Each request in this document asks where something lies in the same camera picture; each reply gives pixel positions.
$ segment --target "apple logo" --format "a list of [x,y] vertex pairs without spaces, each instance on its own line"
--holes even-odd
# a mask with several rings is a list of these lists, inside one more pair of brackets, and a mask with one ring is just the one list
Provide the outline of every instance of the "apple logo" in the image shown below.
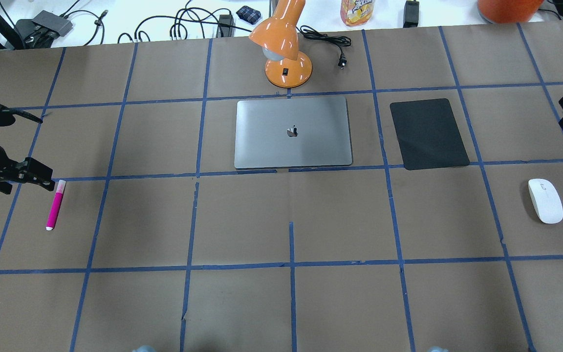
[[295,127],[295,125],[292,125],[290,129],[287,129],[286,133],[288,134],[288,137],[296,137],[299,135],[297,133],[297,127]]

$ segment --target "blue tape grid line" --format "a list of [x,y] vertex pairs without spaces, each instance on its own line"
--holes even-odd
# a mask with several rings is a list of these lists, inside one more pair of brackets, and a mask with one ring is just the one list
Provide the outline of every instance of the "blue tape grid line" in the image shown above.
[[411,323],[410,302],[407,294],[407,283],[405,281],[405,261],[403,259],[403,251],[401,250],[401,239],[398,233],[397,212],[395,209],[394,196],[392,194],[392,184],[390,179],[390,168],[388,164],[388,157],[384,149],[384,134],[382,132],[382,118],[379,111],[379,102],[377,100],[377,90],[375,89],[375,74],[373,73],[373,64],[370,58],[370,50],[368,48],[368,41],[366,38],[366,31],[362,29],[362,39],[364,40],[364,49],[366,50],[366,59],[368,62],[368,72],[370,74],[370,84],[373,92],[373,103],[375,105],[375,116],[377,118],[377,132],[379,134],[379,143],[382,151],[382,158],[384,159],[384,172],[386,176],[386,187],[388,189],[388,199],[390,203],[390,215],[392,218],[392,227],[395,234],[395,244],[397,246],[397,260],[399,265],[399,275],[401,279],[401,290],[403,295],[403,303],[405,310],[405,321],[407,323],[407,332],[410,341],[411,352],[416,352],[416,345],[414,343],[414,332]]
[[479,150],[479,146],[478,146],[477,141],[476,141],[475,131],[473,130],[472,123],[471,123],[471,116],[469,115],[469,111],[466,107],[466,102],[464,100],[462,89],[460,87],[460,81],[457,77],[457,72],[455,70],[453,60],[451,58],[451,52],[449,51],[449,44],[447,43],[447,38],[444,35],[444,30],[442,29],[442,26],[438,27],[438,30],[440,31],[440,37],[442,38],[442,44],[444,45],[444,49],[445,49],[445,52],[447,54],[447,59],[449,60],[449,66],[451,67],[451,72],[453,73],[453,78],[455,80],[455,86],[457,87],[457,93],[460,96],[460,102],[462,103],[462,109],[463,109],[463,112],[464,112],[464,116],[466,118],[466,123],[469,127],[469,132],[471,133],[471,139],[472,139],[473,145],[475,147],[475,153],[476,153],[476,157],[477,157],[477,160],[478,160],[479,169],[481,169],[481,174],[482,174],[482,177],[483,177],[483,183],[485,184],[485,189],[486,189],[486,192],[488,194],[488,200],[490,202],[490,206],[491,206],[491,209],[492,209],[492,216],[494,216],[494,223],[497,227],[498,238],[499,238],[499,241],[501,243],[501,247],[503,249],[503,256],[504,256],[504,259],[505,259],[505,264],[507,266],[507,272],[509,274],[510,281],[512,283],[512,289],[514,291],[514,298],[516,300],[516,305],[518,306],[520,321],[522,323],[522,327],[523,327],[523,330],[525,332],[525,338],[527,338],[527,345],[529,346],[529,350],[531,350],[531,352],[535,352],[536,348],[534,348],[534,343],[532,341],[531,334],[529,332],[529,325],[527,324],[527,318],[525,317],[525,310],[523,309],[522,301],[520,300],[520,292],[518,290],[518,285],[516,283],[516,277],[514,276],[514,270],[512,269],[512,262],[511,262],[510,257],[509,257],[509,252],[507,251],[507,245],[505,245],[505,243],[503,243],[503,229],[501,228],[501,223],[498,220],[497,207],[496,207],[496,204],[494,203],[494,198],[492,196],[492,190],[491,190],[491,187],[490,187],[490,183],[488,181],[488,176],[485,172],[485,167],[484,167],[484,164],[483,164],[483,159],[481,157],[481,152]]
[[201,149],[203,148],[203,128],[205,126],[205,108],[208,101],[208,79],[210,78],[210,58],[212,57],[212,39],[208,40],[208,56],[205,65],[203,82],[203,99],[201,100],[201,121],[199,122],[199,143],[197,144],[196,176],[201,176]]
[[80,319],[82,314],[82,309],[84,307],[84,300],[86,297],[86,291],[88,287],[88,279],[90,277],[91,268],[92,268],[92,258],[94,257],[94,251],[97,245],[97,236],[99,234],[99,229],[101,225],[101,219],[103,216],[103,210],[106,204],[106,198],[108,196],[108,187],[110,185],[110,175],[112,173],[112,165],[114,164],[114,154],[116,153],[116,145],[119,140],[119,132],[121,131],[121,123],[123,122],[123,112],[125,111],[125,102],[127,101],[127,95],[130,91],[130,83],[131,83],[131,76],[132,72],[134,72],[134,63],[136,62],[136,53],[138,52],[138,43],[134,43],[134,50],[132,53],[131,64],[130,64],[130,71],[128,73],[127,84],[125,85],[125,93],[123,93],[123,101],[121,102],[121,109],[119,111],[119,118],[116,123],[116,129],[114,130],[114,140],[112,141],[112,150],[110,153],[110,160],[108,164],[108,172],[107,172],[107,179],[105,187],[103,188],[103,194],[101,196],[101,203],[99,207],[99,214],[97,215],[97,222],[94,228],[94,234],[92,235],[92,243],[90,247],[90,253],[88,254],[88,262],[87,267],[84,274],[84,282],[82,283],[82,289],[80,294],[80,302],[78,303],[78,310],[75,315],[75,324],[73,326],[73,332],[71,337],[71,346],[69,348],[69,352],[73,352],[75,350],[75,342],[78,336],[78,329],[80,328]]
[[[546,254],[538,256],[510,256],[511,261],[560,261],[563,254]],[[405,264],[456,264],[456,263],[486,263],[502,262],[505,257],[473,257],[473,258],[422,258],[404,259]],[[190,270],[240,270],[264,269],[269,267],[326,267],[326,266],[362,266],[362,265],[398,265],[397,259],[379,259],[371,261],[313,261],[313,262],[274,262],[253,264],[204,264],[204,265],[166,265],[141,267],[94,267],[90,272],[154,272],[154,271],[185,271]],[[0,275],[20,274],[83,274],[84,267],[69,267],[61,269],[0,269]]]
[[195,183],[195,194],[193,196],[193,213],[190,220],[190,239],[188,241],[188,260],[186,261],[186,279],[184,282],[184,301],[181,308],[181,326],[179,328],[179,350],[184,352],[186,341],[186,313],[188,312],[188,297],[190,296],[190,274],[193,269],[193,248],[195,245],[195,226],[197,219],[197,203],[199,200],[199,182]]
[[[541,164],[541,163],[563,163],[563,159],[549,160],[503,160],[494,162],[483,162],[484,165],[524,165],[524,164]],[[471,162],[471,165],[479,166],[479,162]],[[402,169],[403,164],[388,165],[389,169]],[[326,167],[302,167],[290,168],[288,172],[318,172],[318,171],[350,171],[350,170],[381,170],[385,169],[384,165],[358,165],[358,166],[326,166]],[[199,176],[230,176],[230,175],[252,175],[252,174],[276,174],[276,169],[257,169],[257,170],[230,170],[230,171],[212,171],[201,172]],[[124,175],[124,176],[82,176],[82,177],[62,177],[54,178],[55,181],[65,180],[67,182],[82,181],[105,181],[110,180],[134,180],[141,178],[179,178],[179,177],[195,177],[194,172],[186,172],[183,174],[148,174],[148,175]]]
[[[45,106],[49,104],[49,99],[51,98],[51,93],[53,93],[53,89],[56,86],[56,81],[58,80],[58,74],[60,74],[60,69],[62,67],[62,62],[65,58],[65,49],[62,49],[62,53],[60,55],[60,62],[58,62],[58,67],[56,68],[56,73],[54,74],[53,80],[51,82],[51,87],[49,88],[49,94],[47,94],[47,99],[45,100]],[[32,150],[34,148],[34,144],[36,143],[36,138],[38,138],[38,133],[40,132],[40,125],[38,125],[38,127],[36,128],[36,133],[34,134],[34,140],[32,142],[32,146],[29,149],[29,155],[31,156]],[[4,225],[4,229],[1,232],[1,237],[0,237],[0,253],[1,253],[1,248],[4,244],[4,240],[6,239],[6,233],[8,230],[8,227],[10,226],[10,220],[12,219],[12,214],[14,212],[14,206],[16,205],[16,202],[19,198],[19,193],[21,192],[21,187],[22,185],[18,185],[16,187],[16,192],[14,192],[14,198],[13,201],[10,205],[10,210],[8,212],[8,216],[6,218],[6,224]]]
[[290,243],[290,325],[292,335],[292,352],[297,352],[297,294],[295,290],[295,223],[288,224]]
[[[203,82],[203,100],[201,101],[201,121],[199,122],[199,142],[197,143],[196,178],[201,177],[201,150],[203,149],[203,130],[205,128],[205,109],[208,98],[208,82],[210,78],[210,62],[212,61],[212,39],[208,40],[208,56],[206,57],[205,78]],[[199,182],[195,183],[193,212],[190,220],[190,239],[188,241],[188,260],[186,262],[186,279],[184,282],[184,301],[181,309],[181,326],[179,328],[179,352],[184,352],[186,343],[186,313],[190,296],[190,275],[193,267],[193,249],[195,245],[195,226],[197,219],[197,203],[199,200]]]
[[525,49],[527,49],[527,53],[529,54],[529,58],[531,59],[531,63],[534,65],[534,69],[536,69],[536,74],[538,75],[538,79],[540,80],[540,85],[542,86],[542,89],[544,90],[544,94],[547,96],[547,101],[549,102],[549,105],[550,105],[551,109],[553,110],[553,114],[554,114],[557,122],[559,122],[559,120],[561,120],[562,117],[557,113],[557,109],[555,107],[555,104],[553,103],[553,99],[551,98],[551,96],[549,94],[549,90],[547,89],[547,83],[544,82],[544,78],[542,77],[542,74],[540,72],[540,68],[538,67],[538,63],[536,63],[536,58],[534,57],[534,53],[531,51],[531,47],[529,47],[529,43],[527,42],[527,38],[525,37],[525,32],[523,31],[522,27],[520,26],[520,23],[517,23],[516,26],[518,27],[520,37],[522,38],[522,41],[525,44]]
[[[563,85],[563,82],[546,82],[547,86]],[[485,88],[509,88],[509,87],[541,87],[540,83],[514,83],[505,85],[469,85],[460,86],[460,89],[485,89]],[[432,90],[456,90],[456,86],[444,87],[411,87],[411,88],[383,88],[375,89],[377,93],[394,93],[405,91],[432,91]],[[306,93],[286,93],[286,94],[264,94],[264,95],[238,95],[238,96],[207,96],[207,102],[216,102],[220,100],[245,100],[245,99],[270,99],[279,98],[281,96],[327,96],[327,95],[349,95],[349,94],[369,94],[373,93],[371,89],[365,90],[346,90],[346,91],[316,91]],[[165,103],[184,103],[184,102],[203,102],[203,98],[182,98],[182,99],[161,99],[161,100],[134,100],[126,102],[125,105],[143,105],[143,104],[165,104]],[[73,108],[91,108],[91,107],[109,107],[114,105],[122,105],[122,102],[106,102],[106,103],[87,103],[87,104],[69,104],[69,105],[51,105],[49,109],[73,109]],[[45,106],[37,107],[16,107],[22,110],[42,110]]]

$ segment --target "black mouse pad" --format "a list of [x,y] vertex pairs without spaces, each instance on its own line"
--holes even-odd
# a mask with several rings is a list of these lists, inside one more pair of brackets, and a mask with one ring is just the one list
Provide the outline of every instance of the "black mouse pad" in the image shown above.
[[390,111],[405,169],[436,169],[471,163],[448,99],[392,103]]

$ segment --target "laptop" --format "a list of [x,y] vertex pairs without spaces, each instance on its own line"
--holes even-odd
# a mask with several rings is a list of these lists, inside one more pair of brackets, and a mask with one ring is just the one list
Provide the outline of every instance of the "laptop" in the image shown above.
[[351,165],[344,96],[241,100],[236,169]]

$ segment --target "pink marker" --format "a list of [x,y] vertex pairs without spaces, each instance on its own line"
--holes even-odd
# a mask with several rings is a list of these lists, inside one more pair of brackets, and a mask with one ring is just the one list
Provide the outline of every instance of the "pink marker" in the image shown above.
[[49,212],[49,218],[47,219],[47,231],[51,231],[54,227],[56,227],[56,220],[58,220],[58,213],[60,212],[60,204],[62,203],[62,198],[65,196],[65,185],[66,181],[58,181],[56,195],[53,197],[51,211]]

